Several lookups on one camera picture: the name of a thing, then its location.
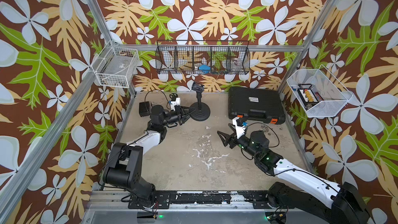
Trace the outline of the black microphone stand pole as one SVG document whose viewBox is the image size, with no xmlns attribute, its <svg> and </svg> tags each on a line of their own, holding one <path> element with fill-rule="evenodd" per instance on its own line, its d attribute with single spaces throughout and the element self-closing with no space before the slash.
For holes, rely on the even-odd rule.
<svg viewBox="0 0 398 224">
<path fill-rule="evenodd" d="M 171 99 L 171 101 L 176 101 L 177 98 L 178 98 L 178 94 L 177 94 L 177 93 L 171 93 L 171 94 L 170 94 L 170 99 Z"/>
</svg>

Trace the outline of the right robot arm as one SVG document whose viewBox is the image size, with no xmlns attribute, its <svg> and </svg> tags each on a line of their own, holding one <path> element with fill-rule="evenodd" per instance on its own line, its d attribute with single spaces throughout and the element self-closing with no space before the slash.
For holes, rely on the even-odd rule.
<svg viewBox="0 0 398 224">
<path fill-rule="evenodd" d="M 246 126 L 229 124 L 232 134 L 218 131 L 225 147 L 239 147 L 266 175 L 279 178 L 267 191 L 266 202 L 274 208 L 298 208 L 330 224 L 366 224 L 373 220 L 358 189 L 338 184 L 305 171 L 272 151 L 263 131 L 246 136 Z"/>
</svg>

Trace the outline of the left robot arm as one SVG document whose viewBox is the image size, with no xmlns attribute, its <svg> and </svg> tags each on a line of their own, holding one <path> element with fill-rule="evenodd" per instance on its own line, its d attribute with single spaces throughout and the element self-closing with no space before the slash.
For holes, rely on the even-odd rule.
<svg viewBox="0 0 398 224">
<path fill-rule="evenodd" d="M 129 143 L 117 143 L 111 149 L 103 182 L 128 191 L 140 206 L 154 206 L 155 185 L 141 176 L 143 155 L 164 141 L 168 128 L 184 124 L 195 112 L 193 108 L 184 106 L 175 106 L 170 112 L 161 105 L 152 107 L 144 134 Z"/>
</svg>

